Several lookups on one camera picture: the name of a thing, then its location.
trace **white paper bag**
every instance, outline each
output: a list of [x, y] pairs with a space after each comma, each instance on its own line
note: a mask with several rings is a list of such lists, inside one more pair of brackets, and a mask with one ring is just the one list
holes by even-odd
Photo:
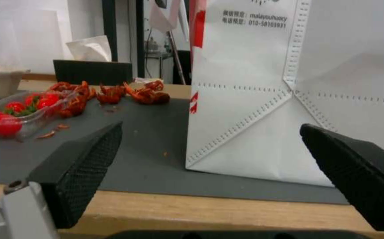
[[384, 2], [207, 0], [193, 26], [186, 168], [331, 186], [303, 123], [384, 149]]

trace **red crayfish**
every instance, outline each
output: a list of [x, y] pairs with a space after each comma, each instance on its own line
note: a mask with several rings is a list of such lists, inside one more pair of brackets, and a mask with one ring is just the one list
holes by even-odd
[[164, 89], [163, 83], [159, 80], [147, 83], [143, 88], [137, 90], [133, 90], [125, 82], [124, 87], [127, 94], [131, 95], [131, 97], [140, 104], [158, 105], [166, 104], [170, 101], [170, 95], [168, 95], [167, 93], [155, 92]]
[[87, 101], [96, 96], [96, 90], [90, 89], [89, 84], [83, 81], [81, 85], [71, 85], [67, 82], [59, 82], [53, 85], [49, 90], [51, 91], [75, 91], [76, 97], [67, 103], [65, 109], [60, 110], [59, 114], [63, 118], [74, 117], [81, 115], [86, 107]]
[[123, 96], [125, 96], [125, 88], [123, 86], [105, 87], [101, 84], [102, 94], [97, 94], [97, 100], [103, 104], [118, 104]]

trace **table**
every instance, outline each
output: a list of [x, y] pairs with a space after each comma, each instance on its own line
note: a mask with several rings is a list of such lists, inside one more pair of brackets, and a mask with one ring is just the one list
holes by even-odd
[[[52, 81], [22, 80], [20, 90], [44, 90]], [[166, 85], [172, 98], [190, 87]], [[98, 191], [79, 223], [63, 233], [106, 236], [122, 230], [351, 230], [384, 238], [350, 205], [256, 201]]]

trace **tissue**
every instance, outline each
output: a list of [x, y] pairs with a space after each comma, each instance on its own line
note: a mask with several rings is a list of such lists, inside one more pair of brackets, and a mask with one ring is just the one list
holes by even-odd
[[67, 42], [69, 50], [75, 60], [82, 61], [112, 61], [111, 47], [106, 36], [86, 38]]

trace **food debris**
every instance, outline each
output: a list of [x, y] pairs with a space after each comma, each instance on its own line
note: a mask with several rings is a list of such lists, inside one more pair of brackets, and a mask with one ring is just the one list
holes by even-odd
[[69, 128], [69, 125], [66, 124], [58, 124], [58, 129], [67, 129]]
[[37, 137], [37, 139], [47, 139], [55, 135], [56, 131], [52, 130], [50, 133]]

